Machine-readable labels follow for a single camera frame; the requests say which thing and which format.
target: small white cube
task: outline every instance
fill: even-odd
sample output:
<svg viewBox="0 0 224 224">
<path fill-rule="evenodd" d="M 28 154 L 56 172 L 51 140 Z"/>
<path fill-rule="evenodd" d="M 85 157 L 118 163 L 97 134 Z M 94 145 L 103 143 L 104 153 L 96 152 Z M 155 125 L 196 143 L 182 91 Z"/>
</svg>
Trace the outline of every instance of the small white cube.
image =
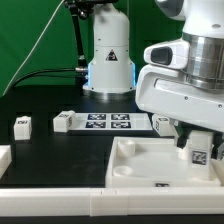
<svg viewBox="0 0 224 224">
<path fill-rule="evenodd" d="M 10 146 L 0 146 L 0 178 L 12 162 Z"/>
<path fill-rule="evenodd" d="M 152 116 L 152 126 L 161 137 L 174 136 L 174 130 L 170 125 L 170 119 L 167 117 L 154 114 Z"/>
<path fill-rule="evenodd" d="M 54 132 L 68 132 L 75 122 L 74 111 L 62 111 L 54 118 Z"/>
<path fill-rule="evenodd" d="M 15 140 L 29 140 L 32 126 L 31 117 L 18 117 L 14 125 Z"/>
</svg>

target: green backdrop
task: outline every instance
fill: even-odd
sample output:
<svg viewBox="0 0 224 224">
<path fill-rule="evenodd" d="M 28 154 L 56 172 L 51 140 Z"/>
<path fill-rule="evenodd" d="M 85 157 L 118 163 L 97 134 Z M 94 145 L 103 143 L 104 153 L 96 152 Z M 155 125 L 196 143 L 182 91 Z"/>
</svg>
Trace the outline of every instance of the green backdrop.
<svg viewBox="0 0 224 224">
<path fill-rule="evenodd" d="M 16 0 L 0 2 L 0 95 L 24 61 L 61 0 Z M 181 36 L 183 23 L 166 18 L 154 0 L 120 0 L 115 6 L 129 15 L 130 56 L 137 71 L 144 66 L 143 51 L 152 44 Z M 90 20 L 81 21 L 87 59 L 93 57 Z M 40 69 L 70 68 L 77 64 L 70 13 L 64 6 L 37 46 L 19 77 Z M 73 80 L 33 78 L 23 84 L 74 84 Z"/>
</svg>

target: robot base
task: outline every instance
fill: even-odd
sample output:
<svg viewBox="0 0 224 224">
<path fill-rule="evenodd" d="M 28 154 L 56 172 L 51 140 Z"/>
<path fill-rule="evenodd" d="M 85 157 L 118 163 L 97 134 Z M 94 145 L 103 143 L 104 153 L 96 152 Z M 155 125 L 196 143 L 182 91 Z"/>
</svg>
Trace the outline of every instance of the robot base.
<svg viewBox="0 0 224 224">
<path fill-rule="evenodd" d="M 84 85 L 83 95 L 105 101 L 126 100 L 135 97 L 135 88 L 126 92 L 108 93 L 108 92 L 96 92 L 90 89 L 87 85 Z"/>
</svg>

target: black table surface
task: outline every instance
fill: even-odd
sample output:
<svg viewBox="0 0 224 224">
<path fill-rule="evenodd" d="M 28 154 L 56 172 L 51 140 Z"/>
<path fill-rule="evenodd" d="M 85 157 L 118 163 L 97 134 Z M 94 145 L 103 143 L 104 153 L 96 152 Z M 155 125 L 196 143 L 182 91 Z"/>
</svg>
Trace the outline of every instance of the black table surface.
<svg viewBox="0 0 224 224">
<path fill-rule="evenodd" d="M 75 86 L 23 86 L 0 98 L 0 145 L 11 145 L 12 163 L 0 188 L 105 187 L 114 136 L 157 137 L 153 131 L 53 132 L 61 111 L 141 113 L 134 99 L 105 102 Z M 14 141 L 16 117 L 31 116 L 30 141 Z M 224 223 L 224 215 L 0 218 L 0 223 Z"/>
</svg>

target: warning triangle label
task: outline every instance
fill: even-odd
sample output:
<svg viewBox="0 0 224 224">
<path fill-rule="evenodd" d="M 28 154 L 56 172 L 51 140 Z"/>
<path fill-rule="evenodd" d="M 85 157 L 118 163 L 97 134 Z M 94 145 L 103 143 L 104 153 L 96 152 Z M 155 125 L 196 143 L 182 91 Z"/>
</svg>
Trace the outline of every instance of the warning triangle label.
<svg viewBox="0 0 224 224">
<path fill-rule="evenodd" d="M 107 56 L 107 59 L 106 61 L 118 61 L 117 60 L 117 56 L 116 54 L 114 53 L 114 50 L 111 50 L 109 55 Z"/>
</svg>

